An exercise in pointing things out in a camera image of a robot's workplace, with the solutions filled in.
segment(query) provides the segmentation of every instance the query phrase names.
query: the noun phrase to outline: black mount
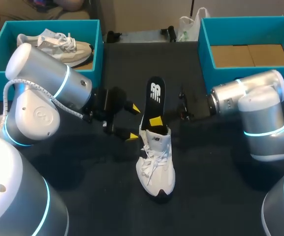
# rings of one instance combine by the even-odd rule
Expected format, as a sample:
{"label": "black mount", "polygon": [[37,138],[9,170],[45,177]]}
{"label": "black mount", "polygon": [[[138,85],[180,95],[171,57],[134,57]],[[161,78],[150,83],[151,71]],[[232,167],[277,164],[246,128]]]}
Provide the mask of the black mount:
{"label": "black mount", "polygon": [[102,121],[103,131],[106,134],[114,134],[123,140],[132,139],[136,135],[128,129],[116,128],[113,125],[115,115],[122,109],[134,115],[140,113],[133,102],[126,100],[126,92],[119,87],[94,88],[88,103],[83,108],[83,120],[89,123],[93,119]]}

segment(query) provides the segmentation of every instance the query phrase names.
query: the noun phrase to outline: glowing blue light ring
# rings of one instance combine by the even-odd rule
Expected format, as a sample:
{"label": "glowing blue light ring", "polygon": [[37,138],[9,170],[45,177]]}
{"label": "glowing blue light ring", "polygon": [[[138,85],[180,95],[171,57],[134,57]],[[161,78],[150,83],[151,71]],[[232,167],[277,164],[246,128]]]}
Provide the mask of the glowing blue light ring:
{"label": "glowing blue light ring", "polygon": [[240,85],[240,87],[244,90],[244,96],[246,96],[247,94],[246,94],[246,89],[245,89],[244,84],[241,82],[240,79],[237,79],[236,81],[238,82],[238,84]]}
{"label": "glowing blue light ring", "polygon": [[247,136],[251,136],[251,137],[260,137],[260,136],[267,136],[267,135],[272,135],[272,134],[276,134],[278,132],[281,132],[282,130],[284,129],[284,125],[277,129],[277,130],[274,130],[274,131],[271,131],[271,132],[266,132],[266,133],[261,133],[261,134],[251,134],[251,133],[247,133],[246,131],[244,131],[245,135]]}
{"label": "glowing blue light ring", "polygon": [[66,84],[66,82],[67,82],[67,79],[68,79],[68,77],[69,77],[69,73],[70,73],[70,71],[69,71],[69,66],[67,65],[67,70],[66,70],[66,74],[65,74],[63,83],[61,84],[59,90],[53,95],[55,98],[56,98],[57,96],[59,96],[60,92],[61,92],[62,89],[64,88],[64,86],[65,86],[65,84]]}
{"label": "glowing blue light ring", "polygon": [[48,184],[47,184],[47,181],[45,181],[44,178],[43,178],[43,180],[44,180],[44,182],[45,182],[45,186],[47,187],[47,193],[48,193],[47,206],[46,206],[46,208],[45,208],[45,211],[44,211],[43,217],[42,217],[42,219],[41,219],[41,221],[40,221],[40,224],[38,225],[38,227],[36,228],[36,230],[34,231],[34,233],[32,234],[32,236],[36,236],[36,235],[39,233],[39,231],[40,231],[42,225],[44,224],[45,218],[47,217],[47,214],[48,214],[48,211],[49,211],[49,207],[50,207],[50,190],[49,190],[49,186],[48,186]]}
{"label": "glowing blue light ring", "polygon": [[6,119],[5,119],[4,129],[5,129],[5,132],[6,132],[7,136],[9,137],[9,139],[10,139],[12,142],[14,142],[15,144],[19,145],[19,146],[23,146],[23,147],[30,147],[30,146],[32,146],[32,145],[20,144],[19,142],[16,142],[16,141],[9,135],[9,133],[8,133],[8,131],[7,131],[7,123],[6,123],[6,122],[7,122],[7,118],[8,118],[8,116],[6,116]]}

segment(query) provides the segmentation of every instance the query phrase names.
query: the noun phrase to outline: white sneaker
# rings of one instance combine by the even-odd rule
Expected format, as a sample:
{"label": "white sneaker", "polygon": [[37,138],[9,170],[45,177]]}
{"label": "white sneaker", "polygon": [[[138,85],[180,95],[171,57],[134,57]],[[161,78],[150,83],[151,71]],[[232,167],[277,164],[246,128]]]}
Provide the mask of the white sneaker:
{"label": "white sneaker", "polygon": [[94,48],[89,43],[75,41],[63,33],[54,33],[45,29],[38,36],[17,36],[17,47],[23,43],[30,43],[55,59],[70,67],[77,66],[86,61],[93,53]]}
{"label": "white sneaker", "polygon": [[136,163],[136,172],[144,189],[152,196],[165,198],[175,186],[172,164],[171,130],[162,117],[165,103],[165,82],[151,77],[146,87],[144,115],[139,127],[143,148]]}
{"label": "white sneaker", "polygon": [[152,196],[164,198],[175,186],[175,170],[172,163],[171,131],[161,135],[141,130],[144,155],[136,163],[138,178],[144,189]]}

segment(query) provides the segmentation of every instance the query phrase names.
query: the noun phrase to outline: shoe sole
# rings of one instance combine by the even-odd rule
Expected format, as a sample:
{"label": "shoe sole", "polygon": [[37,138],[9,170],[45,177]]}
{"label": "shoe sole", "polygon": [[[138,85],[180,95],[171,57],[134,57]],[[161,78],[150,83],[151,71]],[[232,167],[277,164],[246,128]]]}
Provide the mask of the shoe sole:
{"label": "shoe sole", "polygon": [[74,61],[74,62],[69,62],[69,63],[65,63],[65,65],[68,65],[69,67],[75,67],[81,63],[84,63],[91,55],[89,55],[88,57],[86,58],[83,58],[83,59],[80,59],[78,61]]}

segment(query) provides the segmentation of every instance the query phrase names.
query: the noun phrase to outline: cardboard box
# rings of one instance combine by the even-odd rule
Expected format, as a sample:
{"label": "cardboard box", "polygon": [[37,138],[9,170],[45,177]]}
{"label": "cardboard box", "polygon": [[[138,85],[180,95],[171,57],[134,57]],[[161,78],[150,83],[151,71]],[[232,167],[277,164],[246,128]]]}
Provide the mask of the cardboard box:
{"label": "cardboard box", "polygon": [[216,67],[284,66],[281,44],[211,46]]}
{"label": "cardboard box", "polygon": [[204,18],[198,53],[207,92],[272,69],[284,77],[284,16]]}
{"label": "cardboard box", "polygon": [[[8,82],[5,77],[7,63],[16,50],[17,35],[23,33],[29,36],[41,34],[44,29],[61,32],[77,41],[88,42],[94,46],[95,54],[91,64],[75,70],[89,78],[93,87],[100,85],[103,60],[103,41],[99,20],[57,20],[57,21],[7,21],[0,32],[0,101],[3,98],[3,88]],[[12,100],[14,89],[11,87],[8,99]]]}

